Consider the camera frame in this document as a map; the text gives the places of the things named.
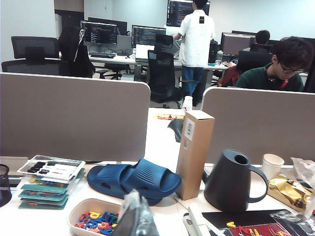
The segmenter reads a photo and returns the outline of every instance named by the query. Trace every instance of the hair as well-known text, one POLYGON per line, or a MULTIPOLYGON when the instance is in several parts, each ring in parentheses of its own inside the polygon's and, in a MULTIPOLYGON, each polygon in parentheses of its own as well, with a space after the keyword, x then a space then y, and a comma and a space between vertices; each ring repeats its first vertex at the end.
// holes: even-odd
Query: hair
POLYGON ((197 6, 198 9, 203 9, 203 7, 206 5, 208 0, 192 0, 197 6))
POLYGON ((270 33, 267 30, 260 30, 256 34, 256 42, 258 44, 266 44, 270 38, 270 33))
POLYGON ((278 61, 288 68, 307 68, 314 57, 313 45, 303 38, 287 37, 275 45, 278 61))

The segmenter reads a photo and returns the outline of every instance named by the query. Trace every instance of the white paper cup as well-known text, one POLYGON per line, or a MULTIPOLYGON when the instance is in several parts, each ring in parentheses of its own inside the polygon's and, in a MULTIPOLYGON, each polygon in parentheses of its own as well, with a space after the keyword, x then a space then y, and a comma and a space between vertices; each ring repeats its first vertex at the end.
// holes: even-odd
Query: white paper cup
POLYGON ((263 156, 261 170, 267 179, 270 180, 280 173, 283 164, 284 160, 281 157, 267 153, 263 156))

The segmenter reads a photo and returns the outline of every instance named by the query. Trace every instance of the floor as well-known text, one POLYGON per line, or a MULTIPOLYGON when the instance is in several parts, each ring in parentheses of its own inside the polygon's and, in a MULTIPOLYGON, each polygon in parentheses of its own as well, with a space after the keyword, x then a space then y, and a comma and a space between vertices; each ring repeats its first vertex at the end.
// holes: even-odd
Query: floor
MULTIPOLYGON (((98 71, 98 70, 103 70, 103 69, 104 69, 103 67, 96 67, 96 71, 98 71)), ((121 77, 121 80, 133 81, 133 74, 128 74, 128 73, 126 73, 126 71, 122 71, 122 73, 123 73, 123 76, 121 77)), ((93 78, 99 79, 99 74, 98 74, 98 73, 95 73, 95 74, 93 75, 93 78)), ((213 76, 213 77, 212 77, 212 80, 213 80, 213 81, 214 81, 214 80, 217 80, 217 79, 218 79, 218 77, 216 77, 216 76, 213 76)), ((210 86, 211 86, 210 81, 207 81, 206 89, 207 89, 208 87, 210 87, 210 86)), ((176 102, 168 102, 168 103, 167 103, 167 106, 168 106, 169 108, 173 108, 173 109, 177 109, 177 108, 178 108, 176 102)), ((155 103, 155 102, 150 102, 150 107, 162 108, 162 107, 163 107, 163 104, 159 104, 159 103, 155 103)), ((201 109, 201 103, 199 103, 196 107, 193 107, 192 109, 193 109, 193 110, 200 110, 200 109, 201 109)))

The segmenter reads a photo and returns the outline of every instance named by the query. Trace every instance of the desk divider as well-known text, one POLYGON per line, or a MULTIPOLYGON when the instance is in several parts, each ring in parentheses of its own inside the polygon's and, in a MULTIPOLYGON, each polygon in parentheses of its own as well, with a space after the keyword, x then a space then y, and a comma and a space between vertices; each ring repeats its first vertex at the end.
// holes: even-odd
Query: desk divider
POLYGON ((263 154, 315 160, 315 93, 209 88, 202 110, 216 119, 207 163, 224 148, 239 150, 252 164, 263 154))
POLYGON ((1 155, 89 161, 144 156, 145 83, 1 73, 0 99, 1 155))

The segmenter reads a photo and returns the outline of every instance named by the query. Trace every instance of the green sweater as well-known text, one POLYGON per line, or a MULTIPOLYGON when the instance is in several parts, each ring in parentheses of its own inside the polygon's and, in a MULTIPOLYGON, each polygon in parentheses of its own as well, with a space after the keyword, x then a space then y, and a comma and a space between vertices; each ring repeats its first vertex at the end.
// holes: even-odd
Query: green sweater
POLYGON ((302 92, 303 83, 300 75, 296 74, 288 79, 284 88, 278 88, 275 83, 269 82, 265 75, 265 67, 255 68, 244 72, 238 79, 236 87, 245 89, 266 89, 302 92))

